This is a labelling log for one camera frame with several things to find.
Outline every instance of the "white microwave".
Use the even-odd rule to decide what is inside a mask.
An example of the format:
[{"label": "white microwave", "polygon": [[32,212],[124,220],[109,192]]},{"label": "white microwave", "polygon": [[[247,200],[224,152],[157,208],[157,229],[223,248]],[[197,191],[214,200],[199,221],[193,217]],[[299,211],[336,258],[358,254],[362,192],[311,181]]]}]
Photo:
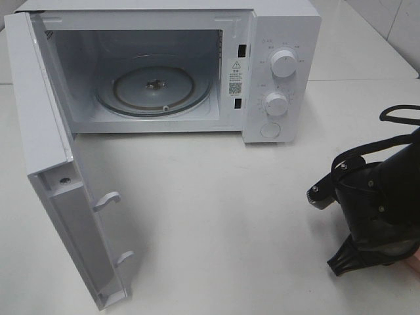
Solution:
[{"label": "white microwave", "polygon": [[5,17],[28,178],[102,309],[127,296],[79,133],[290,141],[321,18],[308,0],[28,0]]}]

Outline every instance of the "control knob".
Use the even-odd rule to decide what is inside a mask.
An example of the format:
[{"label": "control knob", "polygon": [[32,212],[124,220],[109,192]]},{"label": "control knob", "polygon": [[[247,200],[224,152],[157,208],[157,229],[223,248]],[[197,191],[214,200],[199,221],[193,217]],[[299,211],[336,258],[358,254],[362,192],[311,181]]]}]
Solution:
[{"label": "control knob", "polygon": [[270,93],[265,98],[265,110],[270,116],[284,115],[289,108],[289,101],[282,93]]},{"label": "control knob", "polygon": [[271,70],[276,77],[289,77],[296,71],[297,55],[291,49],[281,49],[270,59]]}]

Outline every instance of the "microwave door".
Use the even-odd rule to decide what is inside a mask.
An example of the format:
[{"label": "microwave door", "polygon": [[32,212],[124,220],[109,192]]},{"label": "microwave door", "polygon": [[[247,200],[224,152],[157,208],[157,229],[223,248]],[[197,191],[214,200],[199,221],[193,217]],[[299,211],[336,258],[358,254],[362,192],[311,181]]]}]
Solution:
[{"label": "microwave door", "polygon": [[111,254],[99,217],[108,202],[119,201],[119,194],[95,200],[89,193],[60,111],[65,98],[58,70],[48,49],[41,56],[47,36],[39,15],[22,12],[7,16],[5,22],[28,178],[102,309],[127,296],[117,266],[132,252]]}]

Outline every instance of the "white countertop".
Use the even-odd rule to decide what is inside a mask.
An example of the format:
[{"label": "white countertop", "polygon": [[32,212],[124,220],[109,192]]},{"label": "white countertop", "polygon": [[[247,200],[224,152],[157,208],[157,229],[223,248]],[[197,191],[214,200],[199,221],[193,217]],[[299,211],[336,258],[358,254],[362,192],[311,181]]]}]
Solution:
[{"label": "white countertop", "polygon": [[[322,16],[309,80],[415,79],[418,73],[344,0],[311,0]],[[0,84],[11,83],[5,31]]]},{"label": "white countertop", "polygon": [[[420,278],[403,262],[336,278],[326,261],[348,234],[337,204],[306,190],[343,150],[409,133],[379,112],[418,104],[420,81],[313,81],[289,144],[239,133],[83,135],[91,188],[133,295],[105,314],[414,314]],[[25,176],[12,87],[0,87],[0,314],[97,314]],[[376,154],[383,159],[394,150]]]}]

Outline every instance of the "sticker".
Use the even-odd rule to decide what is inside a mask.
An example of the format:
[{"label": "sticker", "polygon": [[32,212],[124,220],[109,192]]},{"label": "sticker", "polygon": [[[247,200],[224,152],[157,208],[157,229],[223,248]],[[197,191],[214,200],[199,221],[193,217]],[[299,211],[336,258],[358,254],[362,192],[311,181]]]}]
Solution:
[{"label": "sticker", "polygon": [[244,88],[244,73],[247,71],[244,59],[228,59],[228,94],[230,96],[239,97],[242,95]]}]

